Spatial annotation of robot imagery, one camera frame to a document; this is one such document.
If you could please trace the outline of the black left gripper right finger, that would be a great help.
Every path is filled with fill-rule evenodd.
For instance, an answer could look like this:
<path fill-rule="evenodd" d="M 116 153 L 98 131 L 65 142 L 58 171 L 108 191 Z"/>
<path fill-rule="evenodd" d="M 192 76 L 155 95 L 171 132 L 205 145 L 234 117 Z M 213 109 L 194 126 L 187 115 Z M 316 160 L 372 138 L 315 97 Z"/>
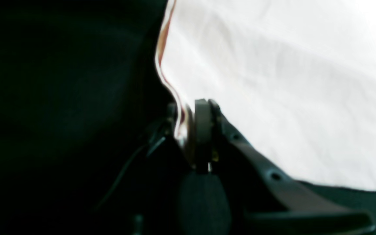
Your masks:
<path fill-rule="evenodd" d="M 219 177 L 233 230 L 245 235 L 371 235 L 371 214 L 313 193 L 252 147 L 216 101 L 195 101 L 197 173 Z"/>

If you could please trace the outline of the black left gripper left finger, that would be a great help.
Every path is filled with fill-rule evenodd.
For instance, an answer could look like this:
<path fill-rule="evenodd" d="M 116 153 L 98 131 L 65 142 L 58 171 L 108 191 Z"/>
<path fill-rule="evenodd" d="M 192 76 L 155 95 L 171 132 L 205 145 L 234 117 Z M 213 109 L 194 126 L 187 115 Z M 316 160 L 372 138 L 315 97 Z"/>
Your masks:
<path fill-rule="evenodd" d="M 188 171 L 173 137 L 178 106 L 152 123 L 93 209 L 96 235 L 177 235 L 177 189 Z"/>

